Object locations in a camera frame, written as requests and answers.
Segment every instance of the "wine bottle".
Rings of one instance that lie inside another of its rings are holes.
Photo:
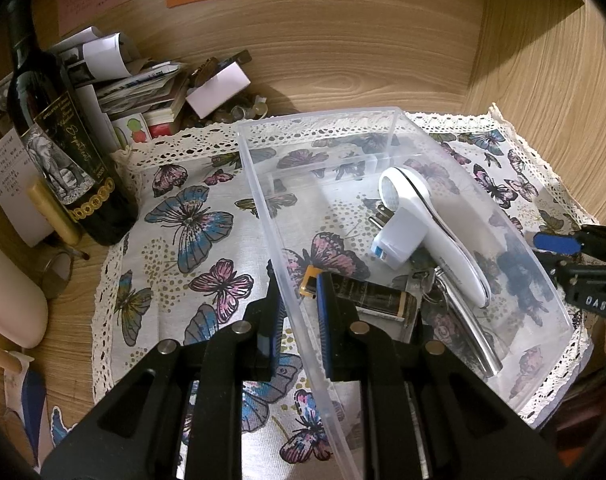
[[[92,142],[58,59],[38,47],[31,0],[8,4],[14,76],[7,112],[32,161],[70,215],[101,245],[118,242],[138,209]]]

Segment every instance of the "wood grain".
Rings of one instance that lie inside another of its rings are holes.
[[[59,39],[56,1],[33,1],[48,46]],[[167,9],[164,0],[133,0],[93,24],[126,32],[157,59],[199,64],[247,48],[252,84],[276,111],[399,105],[479,114],[495,101],[606,223],[606,28],[589,2],[210,0]],[[1,16],[0,78],[9,70]],[[76,263],[30,352],[66,424],[92,405],[90,322],[106,254],[87,237],[82,245],[92,259]],[[2,399],[0,380],[0,409]]]

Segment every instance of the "plastic bin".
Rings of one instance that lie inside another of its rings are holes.
[[[503,368],[486,382],[515,411],[525,404],[569,343],[570,319],[504,212],[436,141],[399,108],[247,121],[238,124],[238,134],[292,330],[345,478],[361,477],[362,450],[346,439],[360,423],[360,393],[356,383],[333,384],[325,377],[316,302],[301,298],[298,284],[310,263],[388,286],[411,272],[409,264],[393,271],[369,253],[377,230],[367,218],[379,200],[378,178],[390,166],[406,164],[425,177],[439,214],[490,280],[492,301],[474,314]],[[397,321],[367,321],[398,338]],[[436,334],[447,332],[445,317],[436,314],[431,321]],[[448,344],[447,335],[441,340]],[[452,350],[473,367],[469,354]]]

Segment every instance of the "pink bottle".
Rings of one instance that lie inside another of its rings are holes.
[[[48,326],[48,302],[0,250],[0,333],[23,348],[35,347]]]

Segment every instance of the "white power adapter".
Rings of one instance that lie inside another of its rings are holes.
[[[374,256],[398,270],[420,245],[427,225],[404,207],[399,207],[372,242]]]

